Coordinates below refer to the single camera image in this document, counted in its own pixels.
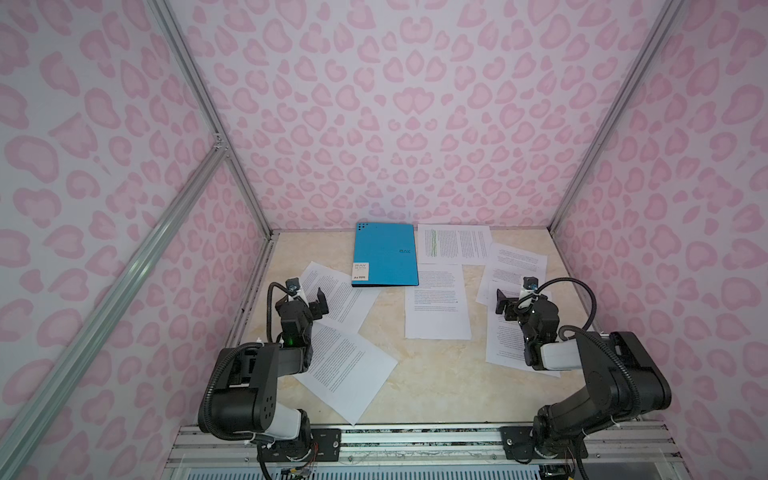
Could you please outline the printed paper sheet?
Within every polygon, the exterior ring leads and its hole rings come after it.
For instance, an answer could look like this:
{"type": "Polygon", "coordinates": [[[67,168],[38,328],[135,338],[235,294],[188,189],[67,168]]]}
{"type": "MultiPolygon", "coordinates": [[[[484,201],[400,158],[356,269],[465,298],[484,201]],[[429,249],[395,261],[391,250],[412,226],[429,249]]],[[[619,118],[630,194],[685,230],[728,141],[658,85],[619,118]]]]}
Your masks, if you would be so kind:
{"type": "Polygon", "coordinates": [[[472,339],[461,265],[418,265],[419,285],[405,290],[405,337],[472,339]]]}

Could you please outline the blue black file folder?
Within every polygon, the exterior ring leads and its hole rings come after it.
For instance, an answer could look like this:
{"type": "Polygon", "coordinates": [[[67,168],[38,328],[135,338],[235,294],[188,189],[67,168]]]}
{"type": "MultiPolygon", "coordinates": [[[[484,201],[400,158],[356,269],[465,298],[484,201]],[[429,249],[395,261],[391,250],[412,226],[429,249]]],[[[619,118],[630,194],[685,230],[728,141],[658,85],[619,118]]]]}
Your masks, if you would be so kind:
{"type": "Polygon", "coordinates": [[[418,286],[414,226],[357,223],[351,285],[358,288],[418,286]]]}

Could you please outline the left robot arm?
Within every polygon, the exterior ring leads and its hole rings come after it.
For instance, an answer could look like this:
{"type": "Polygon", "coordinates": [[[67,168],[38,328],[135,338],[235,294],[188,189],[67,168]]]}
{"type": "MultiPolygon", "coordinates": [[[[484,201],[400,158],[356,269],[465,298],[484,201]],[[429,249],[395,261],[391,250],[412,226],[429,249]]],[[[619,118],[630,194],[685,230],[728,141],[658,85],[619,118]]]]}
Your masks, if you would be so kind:
{"type": "Polygon", "coordinates": [[[289,461],[318,451],[308,414],[277,399],[278,379],[306,373],[313,357],[314,322],[329,313],[326,295],[306,301],[296,278],[275,305],[281,323],[277,342],[248,342],[220,351],[198,410],[198,426],[224,441],[254,444],[289,461]]]}

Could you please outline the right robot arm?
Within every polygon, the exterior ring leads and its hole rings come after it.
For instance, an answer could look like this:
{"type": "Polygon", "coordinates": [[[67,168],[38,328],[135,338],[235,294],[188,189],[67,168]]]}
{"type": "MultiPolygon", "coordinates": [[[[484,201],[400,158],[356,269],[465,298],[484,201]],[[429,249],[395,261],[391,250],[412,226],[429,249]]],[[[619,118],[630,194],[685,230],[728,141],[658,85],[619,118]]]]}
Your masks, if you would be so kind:
{"type": "Polygon", "coordinates": [[[531,287],[516,297],[498,291],[494,311],[521,336],[527,367],[539,373],[579,370],[585,381],[566,399],[541,407],[529,428],[501,428],[507,459],[572,459],[581,466],[587,436],[670,406],[669,383],[634,333],[602,335],[562,325],[558,307],[531,287]]]}

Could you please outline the green highlighted paper sheet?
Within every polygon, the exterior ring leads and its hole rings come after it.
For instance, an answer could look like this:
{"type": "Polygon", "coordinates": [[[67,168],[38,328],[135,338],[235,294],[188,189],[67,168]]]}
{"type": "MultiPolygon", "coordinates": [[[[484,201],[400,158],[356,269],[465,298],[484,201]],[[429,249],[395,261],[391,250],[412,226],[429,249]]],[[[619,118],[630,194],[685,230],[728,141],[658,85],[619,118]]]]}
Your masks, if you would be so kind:
{"type": "Polygon", "coordinates": [[[419,224],[417,259],[439,265],[485,265],[492,244],[488,226],[419,224]]]}

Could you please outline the left diagonal aluminium strut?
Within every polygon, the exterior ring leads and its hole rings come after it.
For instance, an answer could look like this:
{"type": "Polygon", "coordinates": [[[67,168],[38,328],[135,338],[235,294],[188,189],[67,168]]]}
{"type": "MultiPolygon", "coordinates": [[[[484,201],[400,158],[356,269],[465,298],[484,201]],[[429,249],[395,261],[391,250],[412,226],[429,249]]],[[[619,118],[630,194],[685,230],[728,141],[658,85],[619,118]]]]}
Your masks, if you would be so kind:
{"type": "Polygon", "coordinates": [[[3,479],[17,478],[27,464],[227,154],[225,146],[211,149],[20,410],[1,442],[3,479]]]}

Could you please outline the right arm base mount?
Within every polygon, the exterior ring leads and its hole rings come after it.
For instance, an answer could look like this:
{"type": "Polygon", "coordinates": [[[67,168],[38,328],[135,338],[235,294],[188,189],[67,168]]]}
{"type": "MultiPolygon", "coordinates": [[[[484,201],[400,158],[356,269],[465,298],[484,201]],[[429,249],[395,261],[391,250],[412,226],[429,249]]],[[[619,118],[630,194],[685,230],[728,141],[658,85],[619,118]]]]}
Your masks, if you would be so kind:
{"type": "Polygon", "coordinates": [[[529,464],[544,460],[583,460],[589,457],[584,438],[552,437],[531,425],[502,426],[501,444],[507,460],[529,464]]]}

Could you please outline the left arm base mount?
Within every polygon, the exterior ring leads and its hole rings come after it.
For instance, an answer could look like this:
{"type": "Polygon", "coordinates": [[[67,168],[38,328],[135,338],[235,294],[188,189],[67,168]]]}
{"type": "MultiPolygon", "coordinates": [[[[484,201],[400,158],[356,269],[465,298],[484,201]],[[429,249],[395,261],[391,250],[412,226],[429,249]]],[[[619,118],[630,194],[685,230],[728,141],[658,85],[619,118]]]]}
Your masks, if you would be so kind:
{"type": "Polygon", "coordinates": [[[292,440],[276,440],[258,447],[257,459],[265,463],[337,462],[342,431],[338,428],[315,428],[301,431],[292,440]]]}

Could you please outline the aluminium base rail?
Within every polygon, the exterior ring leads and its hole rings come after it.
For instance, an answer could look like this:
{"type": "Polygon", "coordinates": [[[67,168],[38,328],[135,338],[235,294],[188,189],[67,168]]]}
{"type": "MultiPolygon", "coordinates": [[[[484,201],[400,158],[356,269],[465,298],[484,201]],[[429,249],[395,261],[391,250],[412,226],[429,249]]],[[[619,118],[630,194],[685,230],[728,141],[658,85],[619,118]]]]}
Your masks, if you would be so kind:
{"type": "MultiPolygon", "coordinates": [[[[342,431],[337,462],[265,463],[254,445],[219,440],[196,427],[177,436],[165,479],[577,479],[574,460],[507,460],[499,428],[522,423],[322,425],[342,431]]],[[[585,439],[591,479],[687,479],[667,427],[626,423],[585,439]]]]}

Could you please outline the left corner aluminium post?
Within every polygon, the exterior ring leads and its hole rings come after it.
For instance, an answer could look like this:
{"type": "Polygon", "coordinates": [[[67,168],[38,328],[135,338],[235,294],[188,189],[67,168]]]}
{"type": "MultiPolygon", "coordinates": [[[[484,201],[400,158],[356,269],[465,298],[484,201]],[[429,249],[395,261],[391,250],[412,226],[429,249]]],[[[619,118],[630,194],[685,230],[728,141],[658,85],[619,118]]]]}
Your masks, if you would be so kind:
{"type": "Polygon", "coordinates": [[[255,190],[247,177],[246,170],[222,122],[222,117],[214,104],[208,84],[195,62],[191,48],[184,37],[171,3],[165,0],[149,0],[147,5],[155,16],[158,26],[168,42],[170,52],[181,69],[185,81],[200,108],[201,115],[207,122],[217,144],[224,150],[227,165],[234,175],[236,185],[245,198],[246,206],[256,220],[262,235],[270,239],[273,232],[266,221],[265,214],[258,203],[255,190]]]}

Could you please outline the corner aluminium post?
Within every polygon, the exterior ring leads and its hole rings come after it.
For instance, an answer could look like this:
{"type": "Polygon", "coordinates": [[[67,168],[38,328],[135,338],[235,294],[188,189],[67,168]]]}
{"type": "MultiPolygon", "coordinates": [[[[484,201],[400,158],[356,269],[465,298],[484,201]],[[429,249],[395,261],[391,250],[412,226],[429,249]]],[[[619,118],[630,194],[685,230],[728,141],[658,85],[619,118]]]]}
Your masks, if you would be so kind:
{"type": "Polygon", "coordinates": [[[201,115],[207,122],[217,144],[224,150],[227,165],[234,175],[236,185],[245,198],[246,206],[256,220],[262,235],[270,239],[273,232],[266,221],[265,214],[258,203],[255,190],[247,177],[246,170],[222,122],[222,117],[214,104],[208,84],[195,62],[191,48],[184,37],[171,3],[165,0],[149,0],[147,5],[155,16],[158,26],[168,42],[170,52],[181,69],[185,81],[200,108],[201,115]]]}
{"type": "Polygon", "coordinates": [[[555,236],[564,224],[566,215],[573,205],[576,197],[585,184],[587,177],[599,160],[602,151],[606,147],[611,135],[619,125],[624,112],[627,110],[633,95],[649,72],[654,60],[660,54],[668,41],[671,32],[684,15],[687,1],[667,0],[663,3],[659,15],[656,17],[641,48],[631,64],[625,79],[622,81],[618,93],[607,110],[603,122],[597,130],[595,138],[587,148],[583,160],[576,169],[571,182],[558,206],[555,214],[547,227],[552,237],[555,236]]]}

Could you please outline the right corner aluminium post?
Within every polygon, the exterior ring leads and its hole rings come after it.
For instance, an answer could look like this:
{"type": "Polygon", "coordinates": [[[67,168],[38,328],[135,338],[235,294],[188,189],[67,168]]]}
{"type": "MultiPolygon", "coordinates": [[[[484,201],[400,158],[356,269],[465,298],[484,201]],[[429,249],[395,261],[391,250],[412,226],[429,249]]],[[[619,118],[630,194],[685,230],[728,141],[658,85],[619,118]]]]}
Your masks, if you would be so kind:
{"type": "Polygon", "coordinates": [[[659,15],[656,17],[641,48],[631,64],[625,79],[622,81],[618,93],[607,110],[603,122],[597,130],[595,138],[587,148],[583,160],[576,169],[571,182],[558,206],[555,214],[547,227],[552,237],[555,236],[564,224],[566,215],[573,205],[576,197],[585,184],[587,177],[599,160],[602,151],[606,147],[611,135],[619,125],[624,112],[627,110],[633,95],[649,72],[654,60],[660,54],[668,41],[671,32],[684,15],[687,1],[667,0],[663,3],[659,15]]]}

